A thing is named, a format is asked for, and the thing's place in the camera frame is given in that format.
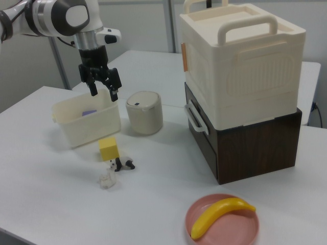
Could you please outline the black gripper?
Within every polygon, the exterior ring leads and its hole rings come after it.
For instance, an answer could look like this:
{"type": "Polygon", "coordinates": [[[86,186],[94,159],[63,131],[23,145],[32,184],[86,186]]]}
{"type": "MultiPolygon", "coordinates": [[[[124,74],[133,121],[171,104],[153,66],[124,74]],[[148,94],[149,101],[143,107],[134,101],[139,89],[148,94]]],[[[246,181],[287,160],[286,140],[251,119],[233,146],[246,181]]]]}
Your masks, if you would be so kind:
{"type": "Polygon", "coordinates": [[[118,100],[118,90],[122,83],[116,68],[108,68],[108,56],[105,46],[92,50],[79,50],[82,63],[79,65],[81,81],[86,83],[90,94],[98,94],[95,81],[102,82],[109,90],[111,101],[118,100]]]}

